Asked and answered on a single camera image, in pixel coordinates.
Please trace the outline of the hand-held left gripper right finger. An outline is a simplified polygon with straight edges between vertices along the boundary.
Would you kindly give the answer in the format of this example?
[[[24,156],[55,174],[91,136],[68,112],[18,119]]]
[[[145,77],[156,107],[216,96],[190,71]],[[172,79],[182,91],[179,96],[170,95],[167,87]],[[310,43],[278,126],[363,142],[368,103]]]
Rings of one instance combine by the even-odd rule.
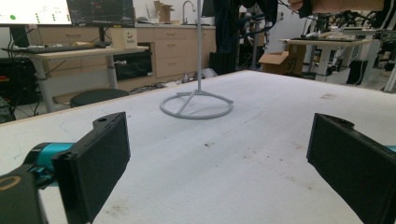
[[[396,224],[395,151],[317,113],[306,157],[364,224]]]

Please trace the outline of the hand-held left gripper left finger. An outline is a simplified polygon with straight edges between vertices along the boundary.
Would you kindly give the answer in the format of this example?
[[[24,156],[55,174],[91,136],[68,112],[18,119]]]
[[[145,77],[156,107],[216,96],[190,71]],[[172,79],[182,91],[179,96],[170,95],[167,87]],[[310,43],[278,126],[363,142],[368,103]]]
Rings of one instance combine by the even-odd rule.
[[[89,224],[99,214],[130,160],[124,112],[92,122],[92,130],[76,143],[41,143],[24,162],[45,188],[56,183],[69,224]]]

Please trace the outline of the white wire display rack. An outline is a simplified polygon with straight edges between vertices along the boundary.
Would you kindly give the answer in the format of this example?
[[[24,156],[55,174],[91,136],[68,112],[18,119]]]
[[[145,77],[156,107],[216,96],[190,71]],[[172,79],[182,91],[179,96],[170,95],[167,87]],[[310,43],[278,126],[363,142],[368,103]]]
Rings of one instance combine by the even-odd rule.
[[[202,90],[202,0],[197,1],[197,88],[160,102],[163,113],[178,119],[216,119],[233,110],[233,101]]]

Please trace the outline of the black round stool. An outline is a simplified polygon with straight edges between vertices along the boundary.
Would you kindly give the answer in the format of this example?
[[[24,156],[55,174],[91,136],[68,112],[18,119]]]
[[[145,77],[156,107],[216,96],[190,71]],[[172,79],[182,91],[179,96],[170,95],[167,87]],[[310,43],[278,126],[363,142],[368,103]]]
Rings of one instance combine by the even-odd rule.
[[[95,104],[103,101],[108,101],[116,98],[121,98],[128,96],[128,91],[118,90],[118,89],[98,89],[84,91],[73,96],[70,99],[70,107],[79,107],[83,105]]]

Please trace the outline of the black appliance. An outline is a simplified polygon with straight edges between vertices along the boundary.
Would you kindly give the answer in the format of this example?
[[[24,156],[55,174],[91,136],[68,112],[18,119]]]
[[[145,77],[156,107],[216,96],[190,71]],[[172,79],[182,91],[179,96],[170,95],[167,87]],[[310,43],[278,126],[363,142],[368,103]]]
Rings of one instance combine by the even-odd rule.
[[[152,74],[151,50],[148,47],[142,52],[114,55],[117,80],[147,77]]]

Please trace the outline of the light wooden desk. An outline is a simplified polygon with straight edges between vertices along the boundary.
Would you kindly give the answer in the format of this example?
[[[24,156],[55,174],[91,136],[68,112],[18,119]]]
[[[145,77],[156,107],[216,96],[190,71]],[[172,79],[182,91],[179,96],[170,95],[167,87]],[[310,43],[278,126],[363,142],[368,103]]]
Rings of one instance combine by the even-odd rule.
[[[42,54],[24,55],[31,59],[35,66],[38,85],[41,90],[47,111],[54,112],[53,98],[78,91],[90,90],[102,86],[111,89],[118,87],[116,69],[113,60],[114,55],[132,54],[144,52],[148,47],[137,46],[135,49],[116,49],[107,47],[105,49],[83,49],[74,51],[51,52]],[[47,77],[44,68],[45,61],[75,60],[90,57],[105,57],[106,68],[97,71],[80,71],[74,75],[62,77]]]

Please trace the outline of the black cabinet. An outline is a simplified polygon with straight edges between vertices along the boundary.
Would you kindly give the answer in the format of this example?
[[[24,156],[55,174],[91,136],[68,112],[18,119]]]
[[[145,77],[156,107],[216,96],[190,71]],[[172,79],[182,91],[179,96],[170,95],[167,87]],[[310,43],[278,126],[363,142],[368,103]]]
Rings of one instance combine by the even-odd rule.
[[[0,58],[0,96],[10,105],[29,105],[38,101],[35,67],[29,58]]]

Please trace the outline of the white work table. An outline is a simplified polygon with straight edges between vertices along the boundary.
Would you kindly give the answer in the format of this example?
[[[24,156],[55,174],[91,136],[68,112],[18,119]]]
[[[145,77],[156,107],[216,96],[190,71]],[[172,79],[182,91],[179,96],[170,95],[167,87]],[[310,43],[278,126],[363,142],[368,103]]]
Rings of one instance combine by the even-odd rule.
[[[315,74],[315,81],[328,82],[333,84],[347,84],[349,76],[352,74],[350,65],[353,62],[361,62],[359,78],[354,82],[357,85],[372,71],[376,53],[380,47],[378,39],[336,39],[336,38],[311,38],[302,40],[301,38],[281,39],[287,45],[311,46],[311,55],[320,49],[320,59]],[[331,54],[334,52],[334,59],[341,60],[340,70],[330,73]]]

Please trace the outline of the white foam mat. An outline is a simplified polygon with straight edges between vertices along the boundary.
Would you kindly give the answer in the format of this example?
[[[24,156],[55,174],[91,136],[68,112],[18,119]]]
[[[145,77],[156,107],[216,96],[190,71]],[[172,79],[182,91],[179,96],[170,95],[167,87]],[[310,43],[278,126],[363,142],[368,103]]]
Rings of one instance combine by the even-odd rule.
[[[0,124],[0,175],[43,142],[75,142],[123,111],[132,157],[95,224],[361,224],[307,162],[317,113],[396,145],[396,94],[259,72],[204,81],[233,101],[221,118],[176,119],[171,88]]]

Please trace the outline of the open brown cardboard box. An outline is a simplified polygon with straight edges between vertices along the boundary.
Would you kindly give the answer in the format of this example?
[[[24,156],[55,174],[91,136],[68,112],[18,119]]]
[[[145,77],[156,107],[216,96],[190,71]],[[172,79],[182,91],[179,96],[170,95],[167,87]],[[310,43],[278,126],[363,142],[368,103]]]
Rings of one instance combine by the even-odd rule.
[[[259,63],[264,73],[298,77],[302,74],[305,53],[305,45],[287,45],[284,51],[264,53]]]

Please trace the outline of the black keyboard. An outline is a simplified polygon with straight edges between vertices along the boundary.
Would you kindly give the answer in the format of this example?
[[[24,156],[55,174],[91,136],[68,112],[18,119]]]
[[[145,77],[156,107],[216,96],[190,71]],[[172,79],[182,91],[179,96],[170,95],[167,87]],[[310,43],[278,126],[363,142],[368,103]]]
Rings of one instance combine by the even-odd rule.
[[[65,52],[74,50],[85,49],[104,49],[106,45],[80,45],[80,46],[58,46],[58,47],[45,47],[45,46],[29,46],[27,48],[2,48],[7,52],[20,52],[30,54],[52,53],[52,52]]]

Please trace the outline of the beige cardboard box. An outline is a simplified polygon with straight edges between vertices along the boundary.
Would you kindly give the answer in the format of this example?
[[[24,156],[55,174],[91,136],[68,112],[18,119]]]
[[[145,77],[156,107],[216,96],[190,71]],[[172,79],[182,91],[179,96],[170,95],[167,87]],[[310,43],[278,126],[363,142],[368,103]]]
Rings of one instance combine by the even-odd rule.
[[[137,48],[137,30],[135,28],[111,28],[110,34],[114,48]]]

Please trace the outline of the wooden drawer cabinets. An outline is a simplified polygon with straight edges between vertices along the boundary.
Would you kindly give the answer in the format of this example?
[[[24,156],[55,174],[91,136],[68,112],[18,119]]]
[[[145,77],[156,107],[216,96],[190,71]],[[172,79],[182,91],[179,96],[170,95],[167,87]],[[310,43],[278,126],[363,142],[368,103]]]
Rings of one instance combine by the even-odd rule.
[[[129,90],[159,82],[176,81],[184,74],[190,77],[197,72],[197,30],[192,25],[140,24],[137,27],[138,46],[149,43],[152,74],[147,77],[118,80],[120,89]],[[76,42],[96,42],[99,32],[96,27],[42,27],[31,36],[34,44],[53,46],[73,45]],[[210,52],[216,50],[215,28],[202,27],[202,68],[209,64]],[[45,65],[50,77],[62,77],[80,71],[97,71],[106,68],[105,57],[90,57],[75,60],[47,61]]]

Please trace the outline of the dark screen monitor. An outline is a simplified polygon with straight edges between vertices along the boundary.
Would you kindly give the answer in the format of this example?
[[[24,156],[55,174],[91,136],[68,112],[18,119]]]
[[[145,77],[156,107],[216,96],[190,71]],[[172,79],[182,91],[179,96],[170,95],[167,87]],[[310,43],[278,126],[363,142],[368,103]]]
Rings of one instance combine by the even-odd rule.
[[[134,27],[133,0],[66,0],[76,26]]]

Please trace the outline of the white screen monitor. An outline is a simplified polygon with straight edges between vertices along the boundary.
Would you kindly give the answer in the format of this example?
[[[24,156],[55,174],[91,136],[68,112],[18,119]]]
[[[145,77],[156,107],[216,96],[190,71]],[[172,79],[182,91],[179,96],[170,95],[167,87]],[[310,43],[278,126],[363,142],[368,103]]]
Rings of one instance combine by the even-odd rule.
[[[66,0],[0,0],[0,25],[70,25]]]

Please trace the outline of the dark hanging cloth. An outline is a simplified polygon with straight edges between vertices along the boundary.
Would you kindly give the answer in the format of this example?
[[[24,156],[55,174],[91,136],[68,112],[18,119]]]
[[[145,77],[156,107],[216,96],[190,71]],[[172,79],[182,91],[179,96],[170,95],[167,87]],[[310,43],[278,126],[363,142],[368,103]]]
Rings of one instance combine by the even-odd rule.
[[[236,30],[238,5],[234,0],[213,0],[216,26],[216,51],[209,55],[209,67],[218,75],[235,71]]]

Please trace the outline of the metal sink faucet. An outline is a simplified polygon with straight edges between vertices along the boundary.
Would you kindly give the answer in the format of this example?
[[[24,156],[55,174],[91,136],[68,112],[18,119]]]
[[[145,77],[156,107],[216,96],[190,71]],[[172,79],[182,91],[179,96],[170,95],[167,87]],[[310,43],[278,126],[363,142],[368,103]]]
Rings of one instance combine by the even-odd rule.
[[[196,6],[191,0],[185,0],[182,5],[182,24],[195,24]]]

